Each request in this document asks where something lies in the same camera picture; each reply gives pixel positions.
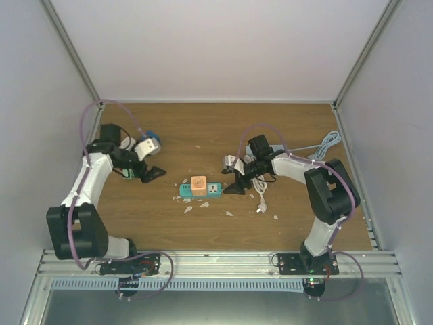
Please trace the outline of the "white square plug adapter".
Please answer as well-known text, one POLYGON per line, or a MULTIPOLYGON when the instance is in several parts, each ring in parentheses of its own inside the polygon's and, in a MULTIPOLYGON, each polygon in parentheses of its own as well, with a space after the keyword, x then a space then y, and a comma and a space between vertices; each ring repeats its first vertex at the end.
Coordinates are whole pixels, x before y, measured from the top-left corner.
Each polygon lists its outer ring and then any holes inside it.
POLYGON ((136 140, 132 137, 124 138, 120 143, 120 149, 122 150, 131 150, 133 146, 136 144, 136 140))

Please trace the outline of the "light blue power strip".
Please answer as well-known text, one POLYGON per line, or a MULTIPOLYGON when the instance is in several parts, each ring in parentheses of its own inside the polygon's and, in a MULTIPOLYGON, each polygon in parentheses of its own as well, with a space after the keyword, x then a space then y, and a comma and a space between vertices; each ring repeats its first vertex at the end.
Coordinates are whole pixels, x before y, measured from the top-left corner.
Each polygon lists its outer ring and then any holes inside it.
POLYGON ((247 145, 245 147, 245 150, 246 150, 246 155, 250 157, 258 158, 259 156, 272 154, 274 152, 278 152, 281 150, 284 151, 284 146, 282 144, 272 144, 267 146, 266 148, 260 149, 258 152, 255 152, 252 150, 250 145, 247 145))

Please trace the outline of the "teal power strip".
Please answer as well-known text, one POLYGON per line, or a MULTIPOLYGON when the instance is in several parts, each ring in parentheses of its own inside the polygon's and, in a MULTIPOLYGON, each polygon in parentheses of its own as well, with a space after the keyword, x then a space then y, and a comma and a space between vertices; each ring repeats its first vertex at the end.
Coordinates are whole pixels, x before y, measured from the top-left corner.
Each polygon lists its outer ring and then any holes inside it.
POLYGON ((205 190, 192 191, 190 183, 184 183, 179 186, 179 195, 183 199, 219 198, 222 192, 223 188, 219 182, 207 183, 205 190))

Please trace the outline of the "pink cube adapter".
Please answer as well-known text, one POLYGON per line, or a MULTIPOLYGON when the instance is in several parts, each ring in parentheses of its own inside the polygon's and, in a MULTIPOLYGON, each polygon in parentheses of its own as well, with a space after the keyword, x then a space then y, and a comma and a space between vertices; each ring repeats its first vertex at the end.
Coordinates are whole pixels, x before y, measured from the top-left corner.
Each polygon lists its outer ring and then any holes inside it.
POLYGON ((204 175, 192 176, 190 179, 191 195, 193 197, 203 197, 208 193, 207 178, 204 175))

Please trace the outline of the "dark blue cube adapter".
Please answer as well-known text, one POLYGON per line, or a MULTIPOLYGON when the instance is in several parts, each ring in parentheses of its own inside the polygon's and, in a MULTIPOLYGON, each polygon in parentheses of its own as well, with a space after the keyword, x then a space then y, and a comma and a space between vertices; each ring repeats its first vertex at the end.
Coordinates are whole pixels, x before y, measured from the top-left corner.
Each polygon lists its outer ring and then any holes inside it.
POLYGON ((156 140, 156 142, 158 143, 158 145, 161 147, 162 146, 162 144, 161 144, 161 141, 160 141, 160 137, 158 136, 158 135, 156 135, 153 131, 146 131, 145 132, 145 136, 147 137, 147 138, 152 138, 152 139, 155 139, 156 140))

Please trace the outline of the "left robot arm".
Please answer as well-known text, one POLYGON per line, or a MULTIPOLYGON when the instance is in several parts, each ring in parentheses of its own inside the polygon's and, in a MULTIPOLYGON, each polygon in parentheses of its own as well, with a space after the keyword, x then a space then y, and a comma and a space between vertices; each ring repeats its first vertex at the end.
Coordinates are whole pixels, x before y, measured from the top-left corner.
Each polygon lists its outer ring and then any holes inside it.
POLYGON ((113 172, 149 183, 166 171, 145 162, 162 149, 157 135, 148 131, 136 140, 122 138, 125 132, 119 125, 102 125, 99 137, 85 145, 81 169, 70 193, 59 206, 48 209, 47 225, 59 260, 115 259, 116 266, 126 274, 139 267, 134 242, 109 235, 97 210, 99 199, 113 172))

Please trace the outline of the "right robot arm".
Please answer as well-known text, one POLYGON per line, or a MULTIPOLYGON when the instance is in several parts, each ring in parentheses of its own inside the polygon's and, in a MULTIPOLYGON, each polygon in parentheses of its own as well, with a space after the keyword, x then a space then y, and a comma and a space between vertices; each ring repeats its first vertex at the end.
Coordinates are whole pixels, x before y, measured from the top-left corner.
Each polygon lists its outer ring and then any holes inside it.
POLYGON ((343 163, 301 158, 287 146, 274 150, 264 135, 248 141, 253 157, 248 162, 239 156, 226 155, 223 174, 232 173, 235 181, 223 190, 225 194, 244 195, 252 180, 265 174, 287 177, 306 186, 315 219, 298 254, 300 268, 315 274, 332 262, 332 244, 342 224, 360 204, 360 197, 343 163))

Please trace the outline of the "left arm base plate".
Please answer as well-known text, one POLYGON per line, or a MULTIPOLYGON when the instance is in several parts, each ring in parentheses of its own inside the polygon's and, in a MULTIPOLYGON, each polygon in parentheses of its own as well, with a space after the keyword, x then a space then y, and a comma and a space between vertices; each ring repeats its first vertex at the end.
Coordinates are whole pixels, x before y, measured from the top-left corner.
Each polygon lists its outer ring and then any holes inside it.
POLYGON ((160 254, 153 253, 132 261, 112 261, 97 264, 95 272, 104 275, 152 276, 159 273, 160 254))

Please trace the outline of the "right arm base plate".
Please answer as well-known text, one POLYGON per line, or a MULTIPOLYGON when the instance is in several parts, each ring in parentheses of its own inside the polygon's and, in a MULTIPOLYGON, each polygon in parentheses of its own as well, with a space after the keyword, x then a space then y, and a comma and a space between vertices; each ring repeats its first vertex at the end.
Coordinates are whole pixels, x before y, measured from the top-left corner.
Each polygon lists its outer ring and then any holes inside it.
POLYGON ((307 257, 301 253, 275 253, 271 264, 278 267, 280 275, 327 276, 340 273, 336 257, 325 253, 307 257))

